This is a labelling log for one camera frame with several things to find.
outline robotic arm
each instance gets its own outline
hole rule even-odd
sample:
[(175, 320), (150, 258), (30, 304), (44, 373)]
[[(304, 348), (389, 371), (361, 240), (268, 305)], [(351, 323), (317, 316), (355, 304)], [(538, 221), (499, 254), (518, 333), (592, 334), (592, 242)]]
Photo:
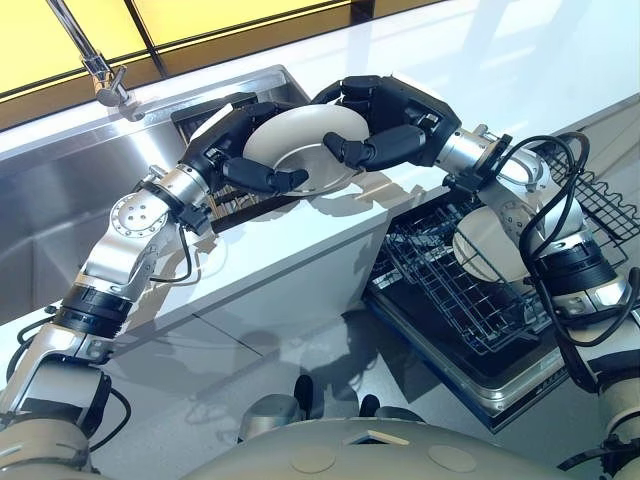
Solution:
[[(616, 433), (620, 450), (627, 452), (612, 473), (638, 456), (640, 330), (632, 310), (640, 275), (633, 269), (629, 282), (616, 275), (573, 199), (572, 179), (584, 166), (588, 147), (583, 145), (575, 160), (567, 142), (575, 138), (585, 144), (585, 139), (579, 134), (533, 137), (507, 151), (509, 136), (497, 138), (484, 126), (473, 132), (462, 129), (446, 103), (393, 77), (349, 77), (323, 90), (312, 103), (330, 101), (362, 115), (371, 132), (364, 142), (327, 133), (324, 144), (338, 161), (357, 170), (381, 170), (407, 161), (438, 166), (449, 174), (447, 185), (477, 194), (496, 212), (520, 247), (554, 319), (572, 378), (600, 395), (607, 434)], [(109, 378), (95, 366), (108, 361), (113, 339), (146, 284), (171, 281), (152, 276), (161, 249), (176, 230), (183, 245), (184, 229), (198, 234), (206, 230), (209, 210), (204, 201), (224, 184), (280, 194), (307, 180), (303, 170), (276, 172), (241, 156), (259, 125), (292, 106), (268, 102), (237, 107), (195, 138), (176, 168), (150, 171), (133, 193), (116, 203), (106, 234), (52, 321), (17, 352), (14, 368), (24, 355), (0, 397), (1, 468), (11, 471), (54, 458), (57, 465), (89, 475), (86, 438), (100, 425), (112, 391)], [(565, 185), (556, 185), (545, 162), (522, 148), (532, 141), (553, 141), (565, 149), (571, 170)], [(31, 438), (33, 432), (42, 440)], [(67, 476), (47, 478), (69, 478), (65, 471)]]

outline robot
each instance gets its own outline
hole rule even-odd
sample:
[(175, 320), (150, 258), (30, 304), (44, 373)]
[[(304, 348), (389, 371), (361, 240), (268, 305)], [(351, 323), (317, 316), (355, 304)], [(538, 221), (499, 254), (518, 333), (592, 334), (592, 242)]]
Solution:
[[(371, 134), (350, 141), (328, 132), (323, 143), (336, 161), (366, 171), (403, 162), (437, 166), (448, 173), (446, 185), (493, 209), (553, 320), (571, 378), (600, 399), (606, 440), (562, 467), (601, 456), (616, 480), (640, 478), (640, 269), (618, 276), (584, 224), (574, 189), (586, 137), (540, 135), (509, 147), (508, 135), (498, 138), (485, 126), (464, 130), (446, 103), (394, 77), (348, 77), (311, 101), (329, 102), (360, 114)], [(147, 283), (180, 280), (153, 276), (163, 246), (176, 235), (186, 246), (185, 229), (204, 233), (206, 197), (225, 184), (278, 195), (308, 179), (305, 170), (274, 171), (242, 157), (257, 127), (295, 106), (254, 99), (233, 107), (191, 141), (173, 170), (153, 170), (116, 202), (61, 306), (35, 336), (22, 336), (0, 396), (0, 478), (105, 478), (90, 459), (102, 442), (90, 447), (88, 438), (109, 395), (121, 394), (100, 366)], [(566, 153), (562, 186), (525, 148), (533, 142)], [(578, 158), (573, 144), (580, 145)], [(518, 175), (508, 173), (514, 165)], [(367, 418), (376, 409), (363, 406), (365, 418), (307, 420), (300, 395), (262, 402), (245, 418), (245, 441), (185, 478), (568, 478), (402, 412)]]

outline dishwasher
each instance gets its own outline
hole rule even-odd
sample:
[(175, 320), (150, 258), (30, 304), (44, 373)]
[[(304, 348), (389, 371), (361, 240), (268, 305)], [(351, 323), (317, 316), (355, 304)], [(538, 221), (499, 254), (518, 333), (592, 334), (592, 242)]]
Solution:
[[(562, 183), (564, 154), (550, 144), (536, 151)], [(588, 171), (576, 188), (594, 238), (612, 266), (620, 267), (629, 258), (627, 242), (640, 233), (637, 207)], [(482, 206), (451, 191), (396, 217), (363, 298), (495, 433), (568, 374), (551, 320), (527, 279), (510, 283), (494, 269), (498, 281), (483, 281), (456, 259), (452, 242), (462, 233), (458, 224)], [(466, 240), (475, 248), (473, 239)], [(491, 266), (478, 249), (474, 255)]]

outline dishwasher rack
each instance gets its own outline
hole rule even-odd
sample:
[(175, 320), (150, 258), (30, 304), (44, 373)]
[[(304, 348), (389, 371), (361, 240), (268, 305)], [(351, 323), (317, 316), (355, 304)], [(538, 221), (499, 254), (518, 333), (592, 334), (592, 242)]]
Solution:
[[(549, 164), (554, 180), (562, 183), (564, 155), (548, 144), (535, 150)], [(614, 268), (622, 265), (628, 260), (623, 244), (640, 233), (637, 207), (625, 204), (622, 195), (611, 192), (609, 185), (596, 181), (588, 171), (577, 182), (576, 198), (606, 258)], [(478, 355), (485, 355), (517, 338), (535, 338), (550, 319), (535, 290), (525, 288), (527, 279), (507, 282), (457, 228), (465, 215), (481, 206), (466, 200), (439, 204), (418, 219), (398, 217), (387, 232), (370, 284), (378, 290), (398, 280), (417, 286), (462, 340)], [(484, 282), (463, 268), (453, 253), (455, 233), (473, 249), (466, 261), (482, 258), (499, 281)]]

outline faucet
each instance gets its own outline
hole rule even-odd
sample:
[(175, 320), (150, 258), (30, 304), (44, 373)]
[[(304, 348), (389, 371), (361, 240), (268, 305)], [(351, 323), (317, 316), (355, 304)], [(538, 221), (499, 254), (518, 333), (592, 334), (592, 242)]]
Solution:
[(93, 78), (98, 102), (106, 107), (125, 105), (129, 92), (122, 85), (122, 79), (127, 68), (123, 65), (117, 72), (111, 69), (102, 54), (93, 48), (64, 0), (47, 0), (47, 3), (80, 51), (82, 63)]

